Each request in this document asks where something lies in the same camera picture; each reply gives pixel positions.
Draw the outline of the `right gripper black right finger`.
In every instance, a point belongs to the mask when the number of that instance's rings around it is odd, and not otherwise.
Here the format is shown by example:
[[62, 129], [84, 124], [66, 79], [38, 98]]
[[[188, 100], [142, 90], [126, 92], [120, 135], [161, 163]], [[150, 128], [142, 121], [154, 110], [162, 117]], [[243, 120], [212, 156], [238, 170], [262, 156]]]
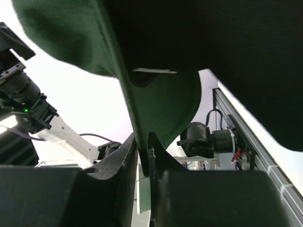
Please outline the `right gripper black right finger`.
[[287, 227], [275, 186], [261, 171], [190, 171], [148, 138], [152, 227]]

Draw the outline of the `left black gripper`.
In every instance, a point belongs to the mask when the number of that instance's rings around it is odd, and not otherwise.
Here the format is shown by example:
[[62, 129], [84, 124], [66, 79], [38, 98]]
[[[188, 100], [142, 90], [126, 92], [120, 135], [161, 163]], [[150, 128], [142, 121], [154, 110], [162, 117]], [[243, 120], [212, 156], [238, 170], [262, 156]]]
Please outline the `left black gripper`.
[[4, 22], [0, 24], [0, 117], [9, 113], [47, 121], [46, 97], [25, 73], [25, 65], [18, 58], [29, 60], [36, 53]]

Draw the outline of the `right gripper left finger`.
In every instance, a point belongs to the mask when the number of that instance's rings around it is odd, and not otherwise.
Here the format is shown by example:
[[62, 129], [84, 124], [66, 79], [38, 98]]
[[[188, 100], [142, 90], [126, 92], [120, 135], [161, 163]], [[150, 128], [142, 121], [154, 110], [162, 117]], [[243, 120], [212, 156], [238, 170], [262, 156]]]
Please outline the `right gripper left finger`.
[[129, 227], [137, 146], [133, 135], [94, 166], [2, 166], [3, 227]]

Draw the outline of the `black NY baseball cap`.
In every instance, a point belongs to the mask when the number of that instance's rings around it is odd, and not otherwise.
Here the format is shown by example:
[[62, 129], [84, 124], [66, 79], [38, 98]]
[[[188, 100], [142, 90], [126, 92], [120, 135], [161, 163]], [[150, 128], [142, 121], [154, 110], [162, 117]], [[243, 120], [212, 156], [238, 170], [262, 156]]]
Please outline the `black NY baseball cap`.
[[303, 149], [303, 3], [195, 0], [194, 69], [209, 69], [283, 147]]

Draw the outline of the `green NY baseball cap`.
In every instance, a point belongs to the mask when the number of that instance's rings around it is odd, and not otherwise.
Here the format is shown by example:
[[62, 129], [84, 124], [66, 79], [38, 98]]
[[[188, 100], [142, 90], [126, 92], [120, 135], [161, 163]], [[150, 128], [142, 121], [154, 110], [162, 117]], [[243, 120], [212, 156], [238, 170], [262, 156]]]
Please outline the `green NY baseball cap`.
[[164, 148], [188, 126], [201, 100], [190, 49], [193, 0], [15, 0], [30, 40], [52, 57], [119, 80], [143, 173], [148, 135]]

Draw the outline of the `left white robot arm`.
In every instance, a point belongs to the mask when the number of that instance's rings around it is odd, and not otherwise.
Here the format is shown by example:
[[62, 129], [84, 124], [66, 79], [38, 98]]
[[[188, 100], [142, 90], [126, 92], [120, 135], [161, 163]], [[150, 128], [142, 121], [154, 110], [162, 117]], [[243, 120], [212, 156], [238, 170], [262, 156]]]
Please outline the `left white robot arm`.
[[23, 132], [17, 135], [30, 140], [48, 141], [72, 156], [75, 163], [87, 169], [111, 155], [121, 143], [107, 140], [96, 147], [76, 133], [47, 102], [47, 96], [25, 73], [18, 59], [29, 60], [35, 52], [4, 22], [0, 24], [0, 109], [15, 115]]

